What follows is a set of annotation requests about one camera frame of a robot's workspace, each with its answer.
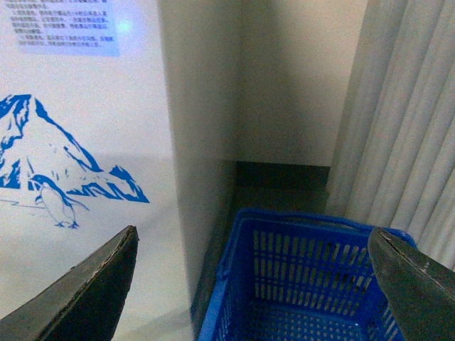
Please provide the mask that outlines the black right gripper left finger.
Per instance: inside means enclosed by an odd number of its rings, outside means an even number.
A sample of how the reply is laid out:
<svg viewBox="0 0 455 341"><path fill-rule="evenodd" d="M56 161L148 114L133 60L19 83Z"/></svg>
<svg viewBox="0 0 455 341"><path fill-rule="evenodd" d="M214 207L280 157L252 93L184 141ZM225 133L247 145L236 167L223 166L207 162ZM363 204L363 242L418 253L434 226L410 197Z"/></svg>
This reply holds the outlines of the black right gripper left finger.
<svg viewBox="0 0 455 341"><path fill-rule="evenodd" d="M1 319L2 340L111 340L131 288L139 236L128 226Z"/></svg>

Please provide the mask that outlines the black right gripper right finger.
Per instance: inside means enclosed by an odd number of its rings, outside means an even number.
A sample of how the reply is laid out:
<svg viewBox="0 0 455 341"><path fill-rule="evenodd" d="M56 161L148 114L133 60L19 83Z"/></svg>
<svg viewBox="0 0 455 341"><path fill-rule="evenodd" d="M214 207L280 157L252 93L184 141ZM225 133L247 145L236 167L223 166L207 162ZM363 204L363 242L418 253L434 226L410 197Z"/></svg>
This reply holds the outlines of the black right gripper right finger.
<svg viewBox="0 0 455 341"><path fill-rule="evenodd" d="M454 272L386 229L368 251L378 285L406 340L454 339Z"/></svg>

